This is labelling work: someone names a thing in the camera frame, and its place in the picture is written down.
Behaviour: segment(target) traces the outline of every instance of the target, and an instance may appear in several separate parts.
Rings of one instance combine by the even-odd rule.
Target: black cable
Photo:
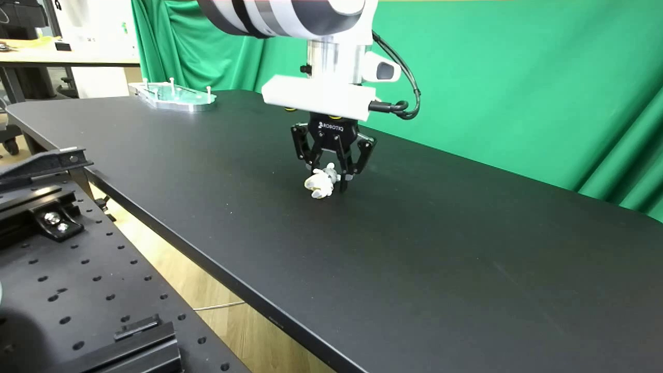
[[[408,105],[406,102],[398,102],[391,113],[402,120],[412,120],[421,110],[421,89],[416,86],[416,80],[414,80],[412,70],[408,68],[408,64],[398,57],[398,52],[382,36],[376,36],[372,32],[372,39],[395,64],[400,64],[402,74],[408,80],[408,83],[412,88],[414,108],[406,110]]]

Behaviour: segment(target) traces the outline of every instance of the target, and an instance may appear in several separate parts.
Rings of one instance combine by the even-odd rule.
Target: black table
[[[253,94],[206,113],[136,97],[27,102],[91,177],[339,371],[660,371],[660,224],[372,133],[345,195],[312,202],[297,115]]]

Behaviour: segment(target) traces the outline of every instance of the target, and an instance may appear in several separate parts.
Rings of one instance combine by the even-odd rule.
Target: green backdrop
[[[151,82],[258,91],[305,62],[303,39],[223,36],[194,0],[133,10]],[[423,113],[367,127],[663,223],[660,0],[384,0],[375,32],[414,70]]]

